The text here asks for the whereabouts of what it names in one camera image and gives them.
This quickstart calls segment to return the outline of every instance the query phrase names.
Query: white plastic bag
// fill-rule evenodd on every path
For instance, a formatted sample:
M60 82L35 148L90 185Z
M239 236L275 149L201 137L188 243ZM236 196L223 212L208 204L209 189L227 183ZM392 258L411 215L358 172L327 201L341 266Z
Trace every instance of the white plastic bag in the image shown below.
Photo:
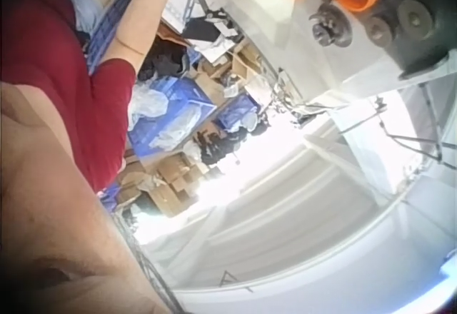
M194 103L175 120L173 120L165 130L149 144L151 148L160 148L163 151L172 151L182 142L199 122L201 118L201 108Z
M183 147L184 154L192 161L197 163L201 162L201 149L200 146L193 140L188 141Z
M160 91L136 83L129 103L129 131L132 131L141 117L158 118L166 113L169 100Z

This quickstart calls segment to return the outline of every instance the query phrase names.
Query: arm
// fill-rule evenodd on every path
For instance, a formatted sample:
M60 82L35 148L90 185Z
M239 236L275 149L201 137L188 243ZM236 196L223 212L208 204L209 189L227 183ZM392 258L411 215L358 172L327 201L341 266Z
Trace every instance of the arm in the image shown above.
M0 89L1 266L5 267L0 271L20 283L42 284L44 280L37 278L49 268L71 275L71 282L62 285L68 299L57 305L68 304L73 310L65 307L46 313L81 313L82 305L93 306L85 313L126 313L109 307L145 298L146 309L130 313L165 313L112 220L55 135L17 87L2 84ZM93 291L76 296L82 295L78 289L88 282ZM103 295L99 285L107 289ZM51 299L62 299L53 288L49 292Z
M167 0L132 0L102 61L124 59L136 72L156 38Z

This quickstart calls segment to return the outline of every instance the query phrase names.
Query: red shirt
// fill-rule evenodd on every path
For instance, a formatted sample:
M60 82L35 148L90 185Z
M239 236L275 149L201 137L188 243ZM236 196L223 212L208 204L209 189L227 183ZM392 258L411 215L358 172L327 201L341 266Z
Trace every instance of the red shirt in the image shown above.
M71 0L2 0L1 5L1 80L35 86L49 97L64 121L76 165L100 191L121 167L133 66L113 59L89 76L70 27L75 25Z

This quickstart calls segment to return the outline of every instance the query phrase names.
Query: skin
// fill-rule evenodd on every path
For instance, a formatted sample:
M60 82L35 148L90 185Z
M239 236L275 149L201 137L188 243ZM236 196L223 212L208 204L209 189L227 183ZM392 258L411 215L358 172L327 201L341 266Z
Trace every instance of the skin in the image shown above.
M133 0L104 60L125 59L138 71L165 3ZM45 313L167 313L76 167L64 122L41 90L1 84L0 146L4 273L21 286L50 268L71 280L28 299L39 294L34 303Z

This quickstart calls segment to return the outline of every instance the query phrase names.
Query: cable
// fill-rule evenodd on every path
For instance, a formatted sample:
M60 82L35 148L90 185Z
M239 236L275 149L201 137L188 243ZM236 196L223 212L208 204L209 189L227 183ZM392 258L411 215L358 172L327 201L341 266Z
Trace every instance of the cable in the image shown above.
M390 134L389 136L391 138L401 139L402 141L418 141L419 143L436 144L436 141L433 141L431 139L397 136L395 134ZM444 148L452 148L453 150L457 150L457 145L455 144L446 143L445 141L443 141L441 142L441 145Z
M358 128L360 125L366 123L367 121L370 121L372 118L379 116L379 114L384 113L387 110L387 106L383 102L383 99L380 98L379 96L376 97L376 107L374 107L374 109L376 111L375 114L373 114L372 116L369 116L367 119L359 121L355 125L352 125L351 127L347 128L345 130L340 131L339 133L340 134L348 133L348 132L352 131L353 129Z
M438 162L440 163L443 159L443 146L441 144L441 140L443 139L443 135L441 133L440 124L438 122L438 116L436 114L435 106L431 100L431 94L428 90L427 83L421 83L418 86L422 90L422 96L426 101L428 113L430 114L430 118L433 123L433 128L435 129L436 135L436 153L438 154Z
M426 157L429 157L431 159L433 159L434 161L437 161L438 163L442 164L443 166L447 167L447 168L450 168L451 170L454 170L454 171L457 171L457 167L449 164L449 163L446 163L442 160L442 158L439 158L439 156L434 156L430 153L427 153L425 151L422 151L422 150L418 150L418 149L415 149L415 148L411 148L410 146L404 144L404 143L401 143L400 141L398 141L397 138L394 138L393 136L390 135L390 133L387 131L387 128L386 128L386 124L384 123L383 119L381 118L381 116L378 116L379 118L379 125L380 127L384 130L384 133L386 136L388 136L390 139L392 139L393 141L395 141L399 146L403 147L403 148L407 148L408 150L411 150L411 151L414 151L416 153L419 153L421 155L424 155Z

